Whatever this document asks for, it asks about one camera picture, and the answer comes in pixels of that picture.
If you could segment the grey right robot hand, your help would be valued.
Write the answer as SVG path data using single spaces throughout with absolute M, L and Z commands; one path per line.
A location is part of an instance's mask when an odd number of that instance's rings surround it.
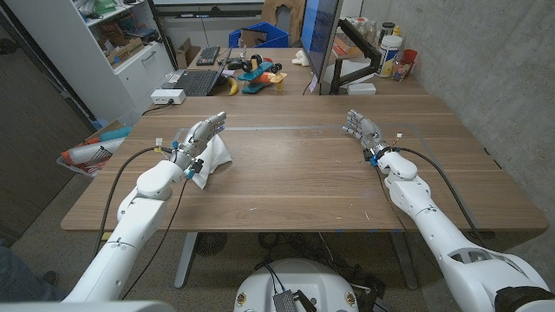
M 370 119 L 351 109 L 347 113 L 347 121 L 349 124 L 343 126 L 343 130 L 360 141 L 366 161 L 377 161 L 391 151 L 391 147 L 382 138 L 380 128 Z

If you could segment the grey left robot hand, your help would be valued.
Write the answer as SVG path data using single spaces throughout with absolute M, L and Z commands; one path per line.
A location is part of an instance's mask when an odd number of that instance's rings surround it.
M 193 125 L 178 148 L 172 152 L 170 161 L 183 170 L 187 169 L 204 152 L 208 142 L 225 129 L 225 119 L 226 112 L 220 112 Z

